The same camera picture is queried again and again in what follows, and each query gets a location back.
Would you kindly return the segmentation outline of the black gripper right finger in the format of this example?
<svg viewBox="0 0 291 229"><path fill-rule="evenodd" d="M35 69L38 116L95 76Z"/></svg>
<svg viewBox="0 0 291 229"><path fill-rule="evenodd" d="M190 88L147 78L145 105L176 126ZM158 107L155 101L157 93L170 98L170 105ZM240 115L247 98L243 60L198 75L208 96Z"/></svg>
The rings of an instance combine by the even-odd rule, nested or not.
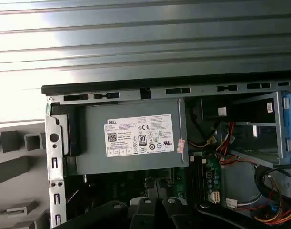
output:
<svg viewBox="0 0 291 229"><path fill-rule="evenodd" d="M175 229L291 229L291 223L270 226L220 205L202 202L190 206L179 198L162 201Z"/></svg>

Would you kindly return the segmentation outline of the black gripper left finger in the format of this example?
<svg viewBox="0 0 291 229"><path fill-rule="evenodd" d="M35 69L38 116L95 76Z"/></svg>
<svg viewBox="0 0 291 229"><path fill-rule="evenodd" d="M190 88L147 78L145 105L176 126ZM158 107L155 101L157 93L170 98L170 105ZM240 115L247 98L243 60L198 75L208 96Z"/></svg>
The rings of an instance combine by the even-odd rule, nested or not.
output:
<svg viewBox="0 0 291 229"><path fill-rule="evenodd" d="M127 206L120 201L110 201L93 208L65 223L63 229L154 229L157 201L141 198L137 205Z"/></svg>

